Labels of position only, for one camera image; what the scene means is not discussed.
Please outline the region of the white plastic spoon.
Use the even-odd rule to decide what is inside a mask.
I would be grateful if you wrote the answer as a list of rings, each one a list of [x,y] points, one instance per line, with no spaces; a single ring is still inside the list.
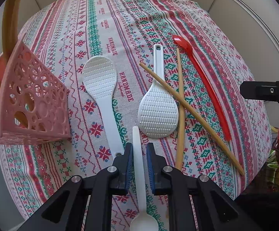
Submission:
[[[139,128],[137,126],[133,127],[133,160],[139,213],[132,220],[130,230],[159,230],[156,219],[147,213],[146,184],[144,164],[142,159],[142,145],[140,140]]]

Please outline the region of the red plastic spoon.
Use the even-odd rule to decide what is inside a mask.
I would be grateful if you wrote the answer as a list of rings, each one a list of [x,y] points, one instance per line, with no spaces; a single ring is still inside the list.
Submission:
[[[225,118],[225,114],[223,112],[223,109],[219,103],[219,100],[218,100],[206,74],[204,73],[204,71],[201,68],[201,65],[199,64],[199,62],[197,61],[197,59],[194,56],[193,47],[186,39],[184,39],[183,37],[181,37],[179,35],[173,34],[172,39],[175,44],[177,44],[179,47],[181,47],[186,52],[186,55],[188,56],[188,58],[190,59],[190,61],[193,64],[193,66],[195,67],[200,79],[202,80],[202,83],[204,84],[204,87],[206,88],[206,90],[208,92],[208,96],[213,103],[214,109],[215,109],[217,116],[219,118],[219,121],[220,121],[220,126],[225,135],[225,140],[230,141],[232,138],[231,138],[227,120]]]

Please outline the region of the wooden chopstick lying vertical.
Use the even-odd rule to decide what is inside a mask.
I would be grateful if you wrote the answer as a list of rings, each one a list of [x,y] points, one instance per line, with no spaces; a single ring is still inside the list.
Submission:
[[[182,74],[182,64],[179,48],[177,48],[178,61],[178,79],[179,79],[179,94],[184,98],[184,83]],[[185,111],[181,103],[179,103],[179,125],[178,125],[178,139],[177,139],[177,153],[175,159],[175,167],[182,169],[183,152],[184,152],[184,134],[185,134]]]

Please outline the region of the white rice paddle right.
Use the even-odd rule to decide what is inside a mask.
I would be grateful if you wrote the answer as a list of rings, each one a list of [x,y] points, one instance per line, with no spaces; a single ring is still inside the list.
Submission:
[[[153,80],[142,98],[138,109],[138,125],[148,137],[160,139],[169,136],[177,128],[179,110],[172,95]]]

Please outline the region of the white rice paddle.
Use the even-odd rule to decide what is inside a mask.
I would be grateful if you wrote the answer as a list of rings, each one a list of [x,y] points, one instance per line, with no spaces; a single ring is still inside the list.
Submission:
[[[142,98],[138,109],[138,125],[148,137],[160,139],[169,136],[177,128],[179,110],[172,95],[153,80]]]
[[[105,56],[94,56],[84,65],[81,77],[84,88],[99,108],[112,156],[122,155],[124,148],[112,107],[113,93],[117,83],[114,63]]]

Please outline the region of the white rice paddle left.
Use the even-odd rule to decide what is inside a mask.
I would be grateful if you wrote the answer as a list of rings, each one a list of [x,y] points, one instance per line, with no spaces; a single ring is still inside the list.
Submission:
[[[112,156],[122,155],[124,148],[112,107],[113,93],[117,83],[114,63],[105,56],[94,56],[84,65],[81,77],[84,88],[99,108]]]

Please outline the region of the pink perforated plastic basket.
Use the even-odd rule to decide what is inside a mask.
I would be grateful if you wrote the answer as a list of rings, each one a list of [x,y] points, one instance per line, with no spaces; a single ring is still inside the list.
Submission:
[[[67,88],[18,40],[0,87],[0,144],[70,138]]]

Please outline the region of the patterned striped tablecloth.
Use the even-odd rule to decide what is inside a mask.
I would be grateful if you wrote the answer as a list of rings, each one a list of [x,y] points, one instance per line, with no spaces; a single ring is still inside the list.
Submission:
[[[0,145],[8,190],[24,219],[29,218],[71,176],[96,174],[112,164],[100,111],[81,81],[86,61],[113,60],[117,85],[113,112],[123,143],[132,141],[138,107],[152,83],[140,63],[153,67],[153,46],[164,46],[166,82],[178,88],[172,35],[187,39],[211,80],[229,124],[229,149],[245,169],[231,165],[210,135],[186,113],[182,172],[209,176],[231,198],[255,178],[269,155],[272,137],[263,102],[240,95],[253,75],[228,37],[193,1],[55,0],[22,27],[25,44],[67,87],[71,137],[40,146]]]

